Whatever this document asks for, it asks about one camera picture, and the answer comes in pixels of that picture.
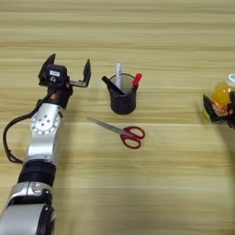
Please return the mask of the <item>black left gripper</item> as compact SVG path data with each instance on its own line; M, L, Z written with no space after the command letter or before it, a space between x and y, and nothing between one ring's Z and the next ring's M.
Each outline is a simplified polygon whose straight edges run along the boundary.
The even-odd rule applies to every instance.
M53 53L42 65L39 72L39 85L47 86L47 95L39 100L39 105L43 103L54 104L65 109L67 107L69 98L73 94L73 87L86 88L89 85L91 78L91 64L90 59L87 60L84 67L84 79L81 81L70 80L65 83L63 87L57 88L55 85L48 86L46 83L46 68L48 65L53 64L56 54Z

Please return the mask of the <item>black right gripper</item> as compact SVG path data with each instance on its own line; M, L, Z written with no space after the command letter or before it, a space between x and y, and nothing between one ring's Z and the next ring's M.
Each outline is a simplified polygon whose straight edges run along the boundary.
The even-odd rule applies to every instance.
M230 128L235 129L235 91L229 94L229 112L216 113L212 107L212 102L207 95L203 95L203 104L206 111L207 117L211 122L226 122Z

